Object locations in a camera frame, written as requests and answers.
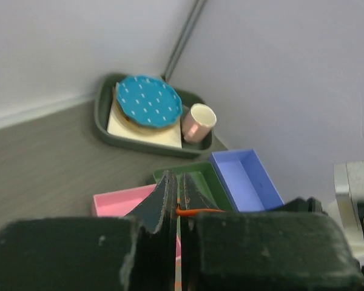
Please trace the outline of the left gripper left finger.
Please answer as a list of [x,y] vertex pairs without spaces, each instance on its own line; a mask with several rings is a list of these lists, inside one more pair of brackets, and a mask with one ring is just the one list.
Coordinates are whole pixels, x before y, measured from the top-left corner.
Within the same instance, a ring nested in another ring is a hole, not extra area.
[[22,219],[0,230],[0,290],[173,290],[178,183],[127,216]]

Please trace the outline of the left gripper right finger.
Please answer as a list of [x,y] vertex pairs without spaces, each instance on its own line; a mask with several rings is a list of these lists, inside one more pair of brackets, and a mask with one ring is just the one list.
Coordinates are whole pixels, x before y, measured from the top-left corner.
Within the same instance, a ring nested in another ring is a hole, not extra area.
[[263,212],[218,210],[180,178],[183,290],[364,290],[339,225],[306,201]]

